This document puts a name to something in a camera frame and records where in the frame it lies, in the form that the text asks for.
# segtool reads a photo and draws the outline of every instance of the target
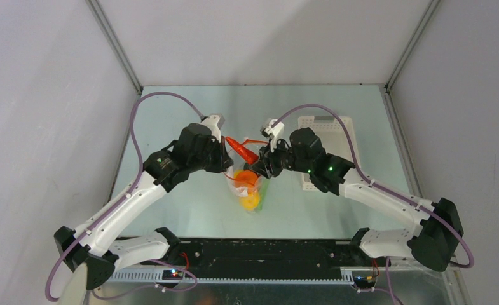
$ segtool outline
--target clear plastic cup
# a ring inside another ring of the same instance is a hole
[[[258,144],[244,142],[242,145],[258,154],[259,148],[264,143],[260,143],[260,141]],[[268,179],[258,176],[254,172],[244,170],[245,160],[233,149],[228,154],[233,160],[233,166],[227,170],[225,176],[231,192],[238,197],[238,202],[245,210],[250,212],[260,211],[264,192],[268,187]]]

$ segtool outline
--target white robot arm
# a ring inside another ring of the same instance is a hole
[[[121,241],[116,238],[149,205],[186,181],[190,173],[197,170],[221,173],[232,165],[221,138],[223,123],[221,114],[212,114],[201,123],[185,127],[178,140],[148,157],[136,186],[129,184],[75,230],[61,227],[55,233],[61,254],[85,233],[64,262],[71,271],[86,263],[87,290],[99,287],[119,269],[166,256],[170,245],[179,242],[167,228],[138,238]]]
[[[270,143],[261,148],[259,161],[249,169],[267,178],[276,177],[283,169],[307,173],[323,193],[351,198],[398,220],[404,229],[363,228],[352,238],[351,245],[360,247],[369,257],[408,257],[435,271],[447,268],[459,241],[426,211],[444,219],[462,236],[463,228],[453,202],[442,198],[434,203],[369,180],[354,163],[327,154],[310,128],[292,132],[288,145],[284,139],[277,139],[284,126],[282,123],[273,126],[275,121],[269,120],[262,127],[261,132]]]

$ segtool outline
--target purple cable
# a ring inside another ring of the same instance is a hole
[[[298,111],[300,109],[309,108],[309,107],[316,107],[316,108],[326,110],[339,122],[343,131],[345,131],[346,141],[348,142],[348,147],[350,148],[350,154],[352,155],[352,162],[356,166],[356,171],[358,171],[358,174],[362,177],[362,179],[366,183],[371,183],[371,180],[369,180],[369,178],[367,178],[365,176],[365,174],[362,172],[362,170],[358,164],[358,159],[356,158],[356,154],[354,153],[354,145],[352,144],[352,139],[350,138],[350,135],[348,134],[348,130],[346,129],[345,124],[343,123],[343,121],[341,121],[339,116],[330,108],[323,106],[323,105],[318,105],[318,104],[300,105],[300,106],[292,108],[291,110],[287,111],[287,113],[283,114],[279,119],[277,119],[277,121],[275,121],[275,123],[273,123],[271,125],[271,127],[275,127],[275,125],[279,124],[279,122],[283,121],[287,116],[289,116],[294,111]],[[381,184],[379,184],[377,182],[373,183],[373,186],[375,188],[389,194],[389,195],[392,195],[393,197],[395,197],[397,199],[400,199],[400,200],[410,204],[413,207],[418,206],[418,204],[415,201],[411,200],[410,198],[407,198],[407,197],[405,197],[405,196],[403,196],[403,195],[401,195],[401,194],[399,194],[399,193],[397,193],[397,192],[395,192],[395,191],[393,191],[385,186],[382,186]],[[444,219],[442,219],[442,217],[433,213],[433,211],[430,211],[429,209],[425,208],[424,206],[420,206],[419,209],[421,211],[424,211],[425,213],[429,214],[429,216],[432,216],[434,219],[436,219],[438,222],[440,222],[444,227],[446,227],[446,229],[449,230],[449,232],[451,232],[451,234],[459,241],[461,246],[465,249],[465,252],[467,253],[467,256],[468,256],[468,264],[459,264],[457,262],[449,262],[449,263],[453,266],[458,266],[461,268],[471,268],[474,265],[474,255],[472,254],[470,247],[468,247],[466,241],[463,240],[461,235],[457,231],[455,231],[455,229],[453,229],[453,227],[451,225],[449,225]]]
[[[140,178],[142,176],[142,154],[140,152],[140,149],[139,149],[139,145],[137,144],[137,138],[135,138],[135,130],[133,128],[133,123],[135,122],[135,116],[137,115],[137,109],[139,108],[139,105],[140,103],[142,103],[143,101],[145,101],[146,99],[148,99],[149,97],[154,97],[156,95],[170,95],[171,97],[177,97],[181,100],[183,100],[185,103],[187,103],[196,113],[197,115],[199,115],[199,118],[200,119],[203,119],[204,118],[204,115],[195,107],[195,105],[193,105],[193,103],[191,103],[188,99],[186,99],[185,97],[181,96],[181,95],[178,95],[176,93],[172,93],[172,92],[165,92],[165,91],[159,91],[159,92],[152,92],[152,93],[149,93],[143,97],[141,97],[140,99],[137,100],[137,102],[135,103],[135,105],[133,106],[133,109],[131,111],[131,114],[130,114],[130,136],[131,136],[131,139],[132,139],[132,142],[133,142],[133,146],[135,146],[135,150],[137,151],[137,157],[139,159],[139,171],[137,172],[137,176],[135,178],[135,180],[133,181],[133,183],[131,184],[130,188],[128,189],[128,193],[131,193],[135,187],[137,186],[137,184],[139,183],[140,181]],[[116,208],[118,208],[123,202],[124,200],[126,199],[125,196],[122,196],[119,200],[117,200],[110,208],[108,208],[105,213],[103,213],[100,217],[98,217],[94,222],[92,222],[92,224],[90,224],[90,226],[86,229],[86,230],[93,230],[94,228],[97,227],[97,225],[105,219],[105,217],[107,217],[112,211],[114,211]],[[51,301],[51,302],[56,302],[58,301],[58,298],[57,297],[54,297],[51,295],[51,284],[53,282],[53,279],[55,277],[55,274],[57,273],[57,270],[58,268],[60,267],[60,265],[62,264],[62,262],[64,261],[64,259],[67,257],[67,255],[69,254],[69,252],[71,250],[73,250],[73,248],[86,236],[86,230],[84,230],[70,245],[69,247],[67,247],[67,249],[62,253],[62,255],[60,256],[60,258],[58,258],[57,262],[55,263],[55,265],[53,266],[53,269],[51,269],[51,273],[49,273],[49,277],[47,278],[47,282],[45,284],[45,297]]]
[[[96,291],[93,291],[93,290],[92,290],[92,294],[94,295],[94,297],[96,297],[97,299],[100,299],[102,301],[110,301],[110,300],[118,299],[118,298],[123,297],[125,295],[131,294],[131,293],[134,293],[136,291],[146,289],[146,288],[161,288],[162,290],[165,289],[166,291],[184,292],[184,291],[191,290],[191,289],[195,288],[195,286],[197,286],[197,283],[198,283],[197,277],[195,276],[195,274],[189,272],[188,270],[178,268],[178,267],[173,266],[171,264],[167,264],[166,262],[162,262],[158,259],[151,259],[150,261],[155,262],[155,263],[160,264],[160,265],[163,265],[163,266],[166,266],[166,267],[169,267],[171,269],[176,269],[176,270],[182,271],[183,273],[187,273],[192,279],[194,279],[193,285],[188,287],[188,288],[174,289],[174,288],[167,288],[167,287],[161,286],[159,284],[147,284],[147,285],[135,287],[135,288],[128,290],[122,294],[115,295],[114,297],[101,297],[101,296],[96,294]]]
[[[393,294],[393,289],[392,289],[392,280],[390,279],[390,264],[392,263],[392,259],[388,256],[386,257],[386,279],[388,280],[388,289],[390,296],[392,297],[393,304],[396,304],[396,300],[398,298],[395,297],[395,294]]]

